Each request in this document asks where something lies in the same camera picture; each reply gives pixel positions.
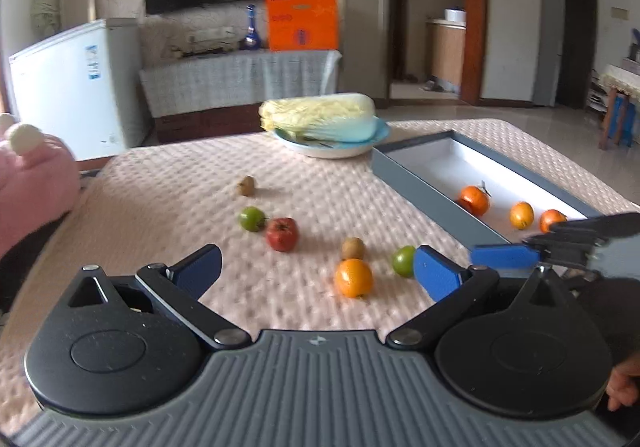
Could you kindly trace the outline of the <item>person's right hand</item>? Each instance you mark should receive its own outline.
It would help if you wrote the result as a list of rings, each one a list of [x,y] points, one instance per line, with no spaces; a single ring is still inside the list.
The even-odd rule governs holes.
[[[633,406],[639,398],[636,379],[640,375],[640,358],[634,354],[615,366],[606,386],[608,410],[616,411],[621,407]]]

